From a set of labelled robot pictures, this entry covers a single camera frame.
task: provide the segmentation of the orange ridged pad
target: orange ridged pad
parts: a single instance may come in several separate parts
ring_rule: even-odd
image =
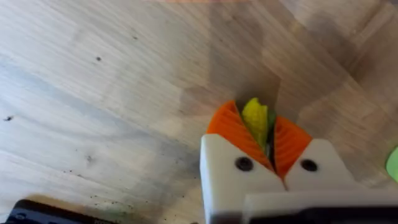
[[[231,144],[258,161],[269,170],[271,163],[244,125],[235,101],[229,101],[221,106],[210,121],[207,134],[219,134]]]
[[[281,116],[276,118],[274,155],[276,172],[280,178],[286,176],[311,141],[312,137],[293,122]]]

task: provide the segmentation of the screw hole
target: screw hole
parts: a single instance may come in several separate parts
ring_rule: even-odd
[[[301,167],[309,172],[316,172],[318,170],[318,165],[311,159],[302,160]]]
[[[239,157],[235,161],[235,166],[241,171],[250,171],[253,169],[253,161],[247,157]]]

